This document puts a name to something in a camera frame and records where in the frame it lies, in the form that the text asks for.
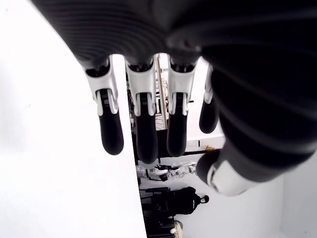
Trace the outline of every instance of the robotic hand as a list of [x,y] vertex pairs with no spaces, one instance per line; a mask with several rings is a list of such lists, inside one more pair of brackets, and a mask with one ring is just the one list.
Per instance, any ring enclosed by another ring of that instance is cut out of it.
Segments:
[[198,57],[210,69],[200,128],[220,119],[221,150],[198,176],[232,196],[307,160],[317,147],[317,3],[310,0],[33,0],[84,68],[98,104],[102,141],[123,148],[112,54],[126,59],[137,152],[156,159],[153,55],[169,55],[167,149],[186,147],[187,104]]

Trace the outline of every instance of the black rubber fingertip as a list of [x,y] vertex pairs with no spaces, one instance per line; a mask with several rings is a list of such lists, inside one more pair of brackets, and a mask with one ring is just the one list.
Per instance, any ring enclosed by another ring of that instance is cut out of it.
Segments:
[[110,108],[104,107],[99,120],[104,149],[111,155],[118,155],[124,146],[119,112],[112,114]]
[[187,116],[176,109],[174,115],[169,115],[167,131],[167,151],[173,157],[182,156],[185,153],[187,141]]
[[203,133],[209,134],[214,131],[219,120],[219,110],[214,98],[207,104],[203,102],[199,118],[199,128]]
[[207,182],[208,171],[210,167],[213,165],[213,163],[217,161],[219,154],[220,154],[220,149],[208,151],[197,162],[197,165],[196,165],[197,176],[206,184],[208,184]]
[[146,163],[153,163],[158,157],[158,138],[155,127],[155,115],[146,112],[136,118],[137,152],[139,159]]

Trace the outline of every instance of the black fingertip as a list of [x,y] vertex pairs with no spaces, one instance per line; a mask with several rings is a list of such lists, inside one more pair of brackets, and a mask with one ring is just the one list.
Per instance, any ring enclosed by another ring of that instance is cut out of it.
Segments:
[[169,115],[167,131],[167,151],[173,157],[182,156],[185,153],[187,141],[187,116],[182,114],[181,109],[174,115]]
[[110,108],[104,107],[99,120],[104,149],[111,155],[118,155],[124,145],[119,111],[112,114]]
[[196,165],[196,173],[197,176],[206,184],[207,182],[207,175],[210,167],[215,163],[219,157],[220,149],[208,151],[204,154]]
[[203,133],[209,134],[214,131],[219,120],[219,110],[214,98],[207,104],[203,102],[199,118],[199,128]]
[[136,117],[136,128],[139,159],[146,164],[151,164],[156,160],[159,152],[155,115],[150,116],[146,112],[141,112],[141,115]]

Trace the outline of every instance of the white wall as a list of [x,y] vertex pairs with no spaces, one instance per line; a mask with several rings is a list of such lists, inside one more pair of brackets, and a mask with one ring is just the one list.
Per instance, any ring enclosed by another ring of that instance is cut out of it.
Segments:
[[84,72],[37,10],[1,0],[0,29],[0,238],[146,237],[123,57],[110,156]]
[[286,234],[284,234],[283,232],[280,232],[278,236],[276,236],[276,238],[289,238],[289,237],[286,236]]
[[[211,138],[207,144],[220,148],[223,138]],[[173,162],[198,161],[200,157],[201,155],[191,155],[163,158],[161,163],[170,165]],[[157,163],[158,161],[155,161],[147,167]],[[284,238],[279,232],[283,198],[282,177],[236,197],[217,194],[196,175],[186,175],[166,182],[143,179],[141,183],[142,188],[161,186],[169,186],[172,189],[192,186],[198,195],[206,194],[210,197],[209,203],[199,205],[191,215],[176,216],[184,225],[184,238]]]
[[285,175],[282,231],[289,238],[317,237],[317,153]]

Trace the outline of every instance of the black bag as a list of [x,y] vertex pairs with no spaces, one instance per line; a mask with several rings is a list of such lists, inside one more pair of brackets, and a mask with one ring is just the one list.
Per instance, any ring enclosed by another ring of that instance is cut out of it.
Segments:
[[201,203],[207,203],[209,197],[205,195],[200,198],[193,187],[171,191],[167,194],[168,210],[173,216],[176,214],[191,214]]

